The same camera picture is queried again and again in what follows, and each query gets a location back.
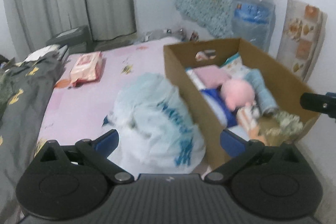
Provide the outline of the orange snack wrapper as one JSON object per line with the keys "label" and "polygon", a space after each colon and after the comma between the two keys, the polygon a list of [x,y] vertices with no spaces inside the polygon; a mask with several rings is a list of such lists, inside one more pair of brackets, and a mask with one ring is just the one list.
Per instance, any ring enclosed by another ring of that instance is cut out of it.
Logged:
{"label": "orange snack wrapper", "polygon": [[70,84],[71,84],[71,81],[69,79],[61,79],[55,84],[54,88],[59,88],[59,89],[68,88]]}

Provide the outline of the blue checked towel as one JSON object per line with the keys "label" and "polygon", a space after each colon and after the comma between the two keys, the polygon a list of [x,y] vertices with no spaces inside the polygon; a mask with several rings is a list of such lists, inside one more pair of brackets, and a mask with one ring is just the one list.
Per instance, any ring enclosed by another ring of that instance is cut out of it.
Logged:
{"label": "blue checked towel", "polygon": [[270,90],[266,87],[259,69],[251,69],[244,77],[255,91],[256,102],[263,116],[271,116],[278,111],[278,104]]}

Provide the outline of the pink folded cloth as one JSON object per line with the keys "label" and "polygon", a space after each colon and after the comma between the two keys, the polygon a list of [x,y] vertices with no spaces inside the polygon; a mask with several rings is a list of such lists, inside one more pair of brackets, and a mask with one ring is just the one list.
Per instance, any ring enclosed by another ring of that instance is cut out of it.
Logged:
{"label": "pink folded cloth", "polygon": [[193,72],[208,89],[216,89],[231,79],[231,76],[217,65],[194,68]]}

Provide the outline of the blue water jug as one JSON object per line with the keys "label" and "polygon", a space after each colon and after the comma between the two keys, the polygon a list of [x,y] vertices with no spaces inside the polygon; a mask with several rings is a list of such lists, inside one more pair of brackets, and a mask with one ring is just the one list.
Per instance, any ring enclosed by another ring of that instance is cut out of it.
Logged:
{"label": "blue water jug", "polygon": [[231,33],[269,51],[276,21],[274,0],[232,0]]}

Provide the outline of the white blue plastic bag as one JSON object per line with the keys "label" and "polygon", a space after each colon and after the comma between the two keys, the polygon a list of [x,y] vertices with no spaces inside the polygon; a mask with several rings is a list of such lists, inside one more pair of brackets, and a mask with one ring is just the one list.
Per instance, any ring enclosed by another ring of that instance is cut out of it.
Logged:
{"label": "white blue plastic bag", "polygon": [[103,126],[119,136],[108,159],[134,176],[191,173],[206,153],[179,89],[161,74],[145,73],[124,86]]}

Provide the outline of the dark grey storage box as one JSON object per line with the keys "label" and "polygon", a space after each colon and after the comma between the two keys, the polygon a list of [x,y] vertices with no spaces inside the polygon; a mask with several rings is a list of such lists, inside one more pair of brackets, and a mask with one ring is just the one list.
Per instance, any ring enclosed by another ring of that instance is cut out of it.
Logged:
{"label": "dark grey storage box", "polygon": [[46,42],[46,46],[68,46],[70,54],[90,53],[94,51],[92,36],[87,25],[73,28],[57,34]]}

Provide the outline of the yellow green candy wrapper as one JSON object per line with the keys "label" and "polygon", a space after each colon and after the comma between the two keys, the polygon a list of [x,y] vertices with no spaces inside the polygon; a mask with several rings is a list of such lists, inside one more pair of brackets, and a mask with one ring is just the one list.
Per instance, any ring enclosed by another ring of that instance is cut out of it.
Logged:
{"label": "yellow green candy wrapper", "polygon": [[125,74],[125,75],[128,75],[128,74],[132,73],[132,71],[133,71],[133,65],[128,64],[128,65],[123,67],[121,73]]}

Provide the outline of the white blue paper pack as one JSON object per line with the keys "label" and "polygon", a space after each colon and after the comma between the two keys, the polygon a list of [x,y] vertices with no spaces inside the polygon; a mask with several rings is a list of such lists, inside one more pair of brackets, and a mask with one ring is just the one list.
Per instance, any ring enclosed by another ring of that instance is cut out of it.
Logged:
{"label": "white blue paper pack", "polygon": [[242,57],[239,53],[235,53],[229,57],[220,69],[228,73],[233,79],[243,79],[251,70],[243,64]]}

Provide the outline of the dark grey blanket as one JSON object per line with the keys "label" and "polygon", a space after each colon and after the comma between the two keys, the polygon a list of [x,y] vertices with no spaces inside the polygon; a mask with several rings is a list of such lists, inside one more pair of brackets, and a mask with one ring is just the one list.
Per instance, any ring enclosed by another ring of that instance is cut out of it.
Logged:
{"label": "dark grey blanket", "polygon": [[16,223],[17,183],[33,156],[54,85],[64,72],[56,52],[12,67],[1,80],[1,223]]}

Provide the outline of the food picture poster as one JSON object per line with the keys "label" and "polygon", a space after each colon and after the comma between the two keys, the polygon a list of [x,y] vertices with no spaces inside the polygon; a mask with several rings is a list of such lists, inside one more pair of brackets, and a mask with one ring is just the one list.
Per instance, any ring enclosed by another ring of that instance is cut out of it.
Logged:
{"label": "food picture poster", "polygon": [[307,82],[321,52],[327,13],[299,0],[288,0],[277,61]]}

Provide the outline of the pink wet wipes pack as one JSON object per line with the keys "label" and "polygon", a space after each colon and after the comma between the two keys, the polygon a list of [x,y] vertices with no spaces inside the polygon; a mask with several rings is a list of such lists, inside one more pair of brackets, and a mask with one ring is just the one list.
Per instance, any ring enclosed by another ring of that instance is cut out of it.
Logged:
{"label": "pink wet wipes pack", "polygon": [[82,54],[70,71],[70,85],[77,86],[98,81],[103,71],[101,52]]}

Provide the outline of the pink plush toy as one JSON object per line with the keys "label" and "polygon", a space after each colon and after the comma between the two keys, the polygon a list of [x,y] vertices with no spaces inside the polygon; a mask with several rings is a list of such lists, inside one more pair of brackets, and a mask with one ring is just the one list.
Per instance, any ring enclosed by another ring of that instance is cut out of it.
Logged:
{"label": "pink plush toy", "polygon": [[249,82],[242,79],[230,79],[220,89],[220,96],[230,111],[250,106],[255,101],[255,91]]}

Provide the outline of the green floral scrunchie cloth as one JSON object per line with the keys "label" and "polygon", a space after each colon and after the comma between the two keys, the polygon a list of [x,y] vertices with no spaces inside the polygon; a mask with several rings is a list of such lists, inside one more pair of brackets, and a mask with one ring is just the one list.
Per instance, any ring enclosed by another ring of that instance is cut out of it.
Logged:
{"label": "green floral scrunchie cloth", "polygon": [[266,129],[266,136],[283,137],[291,139],[299,135],[303,130],[303,123],[298,115],[290,114],[287,111],[278,111],[272,115],[275,126]]}

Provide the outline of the brown cardboard box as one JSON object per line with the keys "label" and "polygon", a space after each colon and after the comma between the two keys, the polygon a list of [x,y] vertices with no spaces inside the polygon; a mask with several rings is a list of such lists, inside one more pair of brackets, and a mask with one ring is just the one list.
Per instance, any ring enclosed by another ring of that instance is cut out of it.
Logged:
{"label": "brown cardboard box", "polygon": [[[215,169],[230,160],[221,139],[227,127],[241,125],[251,139],[268,146],[297,142],[318,120],[299,101],[311,92],[307,84],[267,53],[243,39],[178,43],[163,48],[165,73],[179,88],[206,145],[206,160]],[[299,133],[263,134],[275,124],[264,110],[262,95],[270,95],[275,108],[299,117]]]}

